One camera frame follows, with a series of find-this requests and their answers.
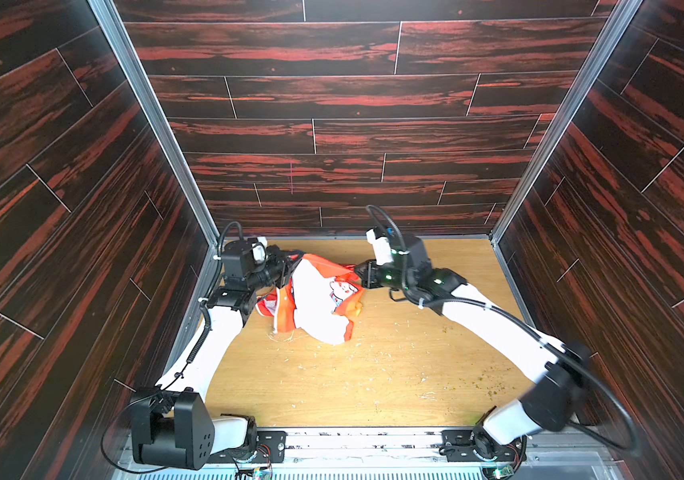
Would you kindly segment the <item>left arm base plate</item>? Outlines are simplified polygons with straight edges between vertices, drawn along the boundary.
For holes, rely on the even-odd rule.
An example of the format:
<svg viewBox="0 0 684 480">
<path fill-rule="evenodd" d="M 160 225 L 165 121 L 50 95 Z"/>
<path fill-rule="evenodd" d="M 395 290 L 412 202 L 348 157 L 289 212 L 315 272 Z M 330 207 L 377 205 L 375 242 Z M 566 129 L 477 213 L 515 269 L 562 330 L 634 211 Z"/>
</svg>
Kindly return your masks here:
<svg viewBox="0 0 684 480">
<path fill-rule="evenodd" d="M 258 429 L 248 434 L 245 443 L 212 453 L 208 464 L 232 464 L 233 461 L 247 464 L 281 464 L 285 459 L 288 434 L 282 430 Z"/>
</svg>

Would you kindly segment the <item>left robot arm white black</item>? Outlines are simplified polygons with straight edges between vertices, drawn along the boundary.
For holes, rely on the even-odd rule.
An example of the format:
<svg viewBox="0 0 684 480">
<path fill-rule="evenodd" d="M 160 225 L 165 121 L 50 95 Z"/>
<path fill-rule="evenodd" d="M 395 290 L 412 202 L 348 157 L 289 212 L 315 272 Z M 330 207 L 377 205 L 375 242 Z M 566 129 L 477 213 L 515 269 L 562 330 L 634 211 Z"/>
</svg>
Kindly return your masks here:
<svg viewBox="0 0 684 480">
<path fill-rule="evenodd" d="M 181 356 L 154 386 L 136 391 L 126 408 L 133 458 L 145 472 L 199 470 L 211 458 L 256 455 L 254 418 L 210 415 L 205 398 L 228 348 L 242 332 L 262 290 L 288 285 L 304 254 L 262 237 L 221 242 L 217 269 L 199 300 L 202 323 Z"/>
</svg>

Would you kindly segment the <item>colourful rainbow kids jacket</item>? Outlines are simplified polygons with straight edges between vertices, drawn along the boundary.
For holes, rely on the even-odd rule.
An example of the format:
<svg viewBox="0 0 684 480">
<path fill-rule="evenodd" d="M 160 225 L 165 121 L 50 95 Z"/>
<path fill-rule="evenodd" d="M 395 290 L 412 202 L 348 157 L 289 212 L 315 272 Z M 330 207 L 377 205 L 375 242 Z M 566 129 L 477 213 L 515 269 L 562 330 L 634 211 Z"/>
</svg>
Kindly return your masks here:
<svg viewBox="0 0 684 480">
<path fill-rule="evenodd" d="M 306 254 L 289 284 L 260 300 L 257 310 L 273 319 L 276 333 L 302 329 L 323 343 L 340 345 L 352 338 L 363 294 L 352 268 Z"/>
</svg>

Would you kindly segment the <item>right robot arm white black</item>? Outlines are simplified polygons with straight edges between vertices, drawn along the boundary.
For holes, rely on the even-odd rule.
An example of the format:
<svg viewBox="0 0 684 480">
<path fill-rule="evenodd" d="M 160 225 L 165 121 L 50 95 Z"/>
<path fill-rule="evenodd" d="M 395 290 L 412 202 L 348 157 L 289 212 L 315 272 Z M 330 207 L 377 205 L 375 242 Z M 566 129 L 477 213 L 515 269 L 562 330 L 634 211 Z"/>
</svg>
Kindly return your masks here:
<svg viewBox="0 0 684 480">
<path fill-rule="evenodd" d="M 479 459 L 495 461 L 504 448 L 522 443 L 526 436 L 560 432 L 566 427 L 616 452 L 639 454 L 638 427 L 613 392 L 590 372 L 588 349 L 569 346 L 529 326 L 498 307 L 461 275 L 433 267 L 421 239 L 399 236 L 381 227 L 367 231 L 366 237 L 375 257 L 355 268 L 364 287 L 400 291 L 418 308 L 430 309 L 465 327 L 532 381 L 532 387 L 520 398 L 491 409 L 474 427 L 472 444 Z M 629 434 L 627 444 L 573 421 L 592 390 L 602 393 L 618 410 Z"/>
</svg>

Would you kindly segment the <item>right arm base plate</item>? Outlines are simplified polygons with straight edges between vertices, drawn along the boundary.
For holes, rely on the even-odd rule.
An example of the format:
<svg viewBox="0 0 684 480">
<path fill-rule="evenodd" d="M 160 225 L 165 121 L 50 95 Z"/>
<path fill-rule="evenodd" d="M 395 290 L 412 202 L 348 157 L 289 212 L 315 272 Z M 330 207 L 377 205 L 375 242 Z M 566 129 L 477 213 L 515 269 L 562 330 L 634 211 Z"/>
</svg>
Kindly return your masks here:
<svg viewBox="0 0 684 480">
<path fill-rule="evenodd" d="M 526 458 L 528 437 L 521 436 L 511 443 L 495 443 L 490 437 L 481 434 L 476 437 L 474 430 L 443 430 L 439 454 L 449 462 L 502 462 L 519 464 Z"/>
</svg>

